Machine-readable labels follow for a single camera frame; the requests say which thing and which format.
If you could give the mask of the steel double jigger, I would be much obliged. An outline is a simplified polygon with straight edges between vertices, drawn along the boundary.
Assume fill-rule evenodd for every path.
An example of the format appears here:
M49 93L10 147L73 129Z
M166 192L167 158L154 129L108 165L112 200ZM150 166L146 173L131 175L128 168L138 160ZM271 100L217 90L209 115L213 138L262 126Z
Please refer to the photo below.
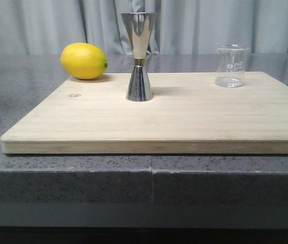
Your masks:
M156 14L138 12L122 13L121 16L134 57L126 98L133 102L149 101L153 95L145 68L145 58Z

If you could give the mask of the clear glass beaker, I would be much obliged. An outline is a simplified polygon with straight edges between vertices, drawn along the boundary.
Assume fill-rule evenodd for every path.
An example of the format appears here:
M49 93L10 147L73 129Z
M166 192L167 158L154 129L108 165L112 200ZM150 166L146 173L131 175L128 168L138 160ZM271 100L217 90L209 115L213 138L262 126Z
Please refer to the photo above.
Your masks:
M226 44L219 45L216 51L218 54L218 67L215 84L226 88L243 86L249 47Z

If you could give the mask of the yellow lemon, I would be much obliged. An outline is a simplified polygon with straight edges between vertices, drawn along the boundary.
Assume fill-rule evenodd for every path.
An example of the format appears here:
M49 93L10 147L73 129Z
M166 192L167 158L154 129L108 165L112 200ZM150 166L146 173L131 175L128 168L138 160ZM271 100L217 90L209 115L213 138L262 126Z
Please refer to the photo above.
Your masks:
M85 80L99 77L108 67L103 50L88 43L66 46L60 55L60 63L68 74Z

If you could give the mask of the wooden cutting board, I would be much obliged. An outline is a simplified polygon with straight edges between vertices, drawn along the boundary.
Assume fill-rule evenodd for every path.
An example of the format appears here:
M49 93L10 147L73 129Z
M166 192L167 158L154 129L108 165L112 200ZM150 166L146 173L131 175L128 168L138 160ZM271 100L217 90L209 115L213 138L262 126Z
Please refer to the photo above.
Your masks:
M288 86L247 72L151 73L153 98L125 97L130 75L69 78L1 136L9 154L288 154Z

